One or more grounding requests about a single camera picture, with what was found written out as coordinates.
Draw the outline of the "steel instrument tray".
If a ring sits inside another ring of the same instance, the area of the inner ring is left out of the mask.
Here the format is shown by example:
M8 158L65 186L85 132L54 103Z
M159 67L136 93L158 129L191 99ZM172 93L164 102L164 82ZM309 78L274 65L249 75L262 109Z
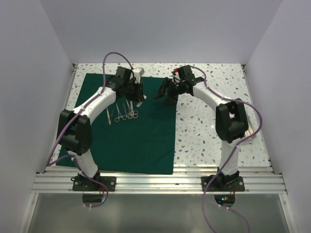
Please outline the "steel instrument tray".
M257 137L257 135L254 135L255 132L255 128L251 122L250 116L248 114L246 114L247 117L247 122L248 122L248 130L245 132L245 137L249 137L250 135L252 135L250 138L248 138L246 141L250 141L253 140Z

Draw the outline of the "white gauze strip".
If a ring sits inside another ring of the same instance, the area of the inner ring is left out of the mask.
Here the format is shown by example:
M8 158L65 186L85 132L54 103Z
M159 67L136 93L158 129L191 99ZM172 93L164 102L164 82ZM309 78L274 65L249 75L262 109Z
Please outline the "white gauze strip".
M136 107L140 107L146 99L147 99L147 96L144 95L144 100L143 100L143 101L140 101L140 102L136 105Z

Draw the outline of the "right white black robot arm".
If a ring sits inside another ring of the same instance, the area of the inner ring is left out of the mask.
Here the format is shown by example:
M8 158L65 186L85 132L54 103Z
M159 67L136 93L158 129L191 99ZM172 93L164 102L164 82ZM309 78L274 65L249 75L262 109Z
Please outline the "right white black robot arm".
M177 68L171 79L163 80L155 99L166 97L164 104L173 105L180 95L190 94L214 110L215 130L222 142L221 161L217 173L201 181L205 191L226 191L239 183L239 141L249 128L244 103L212 90L207 85L207 77L196 77L193 69L190 65Z

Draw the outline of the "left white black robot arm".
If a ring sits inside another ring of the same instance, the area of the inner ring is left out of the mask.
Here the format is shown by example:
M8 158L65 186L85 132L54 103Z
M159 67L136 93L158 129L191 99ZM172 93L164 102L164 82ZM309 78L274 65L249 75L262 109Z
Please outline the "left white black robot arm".
M93 141L91 125L107 107L123 97L143 102L143 74L144 69L140 67L118 67L116 73L83 104L60 113L57 143L68 152L79 170L73 179L76 185L86 186L92 191L102 185L98 166L90 151Z

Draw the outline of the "green surgical cloth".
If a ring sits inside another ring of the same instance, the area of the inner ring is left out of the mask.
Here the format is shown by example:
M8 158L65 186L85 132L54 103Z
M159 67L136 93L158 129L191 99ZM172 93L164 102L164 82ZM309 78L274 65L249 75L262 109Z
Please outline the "green surgical cloth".
M147 99L138 111L138 117L115 122L116 104L124 115L125 98L108 107L113 112L112 124L107 124L106 109L94 120L91 154L100 170L172 174L175 145L176 106L164 105L163 99L154 99L162 85L162 78L143 77L143 93Z

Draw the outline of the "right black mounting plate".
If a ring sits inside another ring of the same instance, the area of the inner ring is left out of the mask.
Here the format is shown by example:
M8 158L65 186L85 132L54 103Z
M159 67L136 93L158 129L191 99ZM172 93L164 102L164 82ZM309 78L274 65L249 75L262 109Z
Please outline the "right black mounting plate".
M205 191L207 184L213 178L213 175L201 177L202 191ZM241 176L229 183L220 183L217 177L207 188L207 192L244 192L245 186Z

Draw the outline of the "black mounting plate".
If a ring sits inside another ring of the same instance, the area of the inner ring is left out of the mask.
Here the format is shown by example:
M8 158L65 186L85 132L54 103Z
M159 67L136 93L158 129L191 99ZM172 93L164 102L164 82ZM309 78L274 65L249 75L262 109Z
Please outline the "black mounting plate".
M70 180L73 182L72 190L81 192L103 191L104 187L101 183L106 186L108 192L114 192L117 183L117 178L114 176L100 176L95 178L94 182L84 176L77 175Z
M201 177L202 191L205 191L207 184L213 178L213 175ZM245 186L241 176L229 183L220 183L217 177L207 188L207 192L244 192Z

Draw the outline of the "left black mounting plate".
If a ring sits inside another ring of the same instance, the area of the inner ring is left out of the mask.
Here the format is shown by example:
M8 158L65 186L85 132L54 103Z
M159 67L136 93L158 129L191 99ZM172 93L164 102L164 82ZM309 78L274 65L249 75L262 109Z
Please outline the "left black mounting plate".
M95 178L94 182L84 176L77 175L70 180L73 182L72 190L81 192L103 191L104 187L101 183L106 186L108 192L114 192L117 183L117 178L114 176L100 176Z

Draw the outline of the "aluminium rail frame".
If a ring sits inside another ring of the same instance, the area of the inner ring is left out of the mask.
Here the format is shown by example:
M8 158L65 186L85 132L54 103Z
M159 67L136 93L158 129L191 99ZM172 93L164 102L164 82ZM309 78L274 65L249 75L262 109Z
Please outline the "aluminium rail frame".
M135 63L144 67L145 75L150 77L165 77L173 68L182 63ZM209 85L230 97L240 97L251 101L250 92L245 80L244 65L240 64L194 64L208 74ZM201 177L214 175L220 162L221 142L216 139L212 126L212 110L205 107L202 101L189 95L180 97L177 104L176 120L176 153L172 175L132 174L124 172L106 172L103 176L115 176L116 191L109 194L108 207L95 208L91 220L108 220L113 232L118 226L137 226L141 232L212 232L204 220L201 209L202 185ZM252 233L289 233L286 220L287 196L282 175L277 175L272 168L263 136L257 133L252 139L244 141L239 149L240 175L243 177L245 191L235 192L236 202L233 210L246 217ZM29 232L35 232L35 220L39 221L39 200L50 197L71 201L81 197L82 192L72 190L69 181L76 168L52 166L46 168L43 174L37 174L31 189L37 207L37 219L32 218ZM213 193L205 196L205 212L217 232L242 233L247 232L244 220L230 210L216 205ZM67 232L65 226L57 226L66 222L65 217L56 219L55 214L48 221L54 221L55 231L48 228L38 232Z

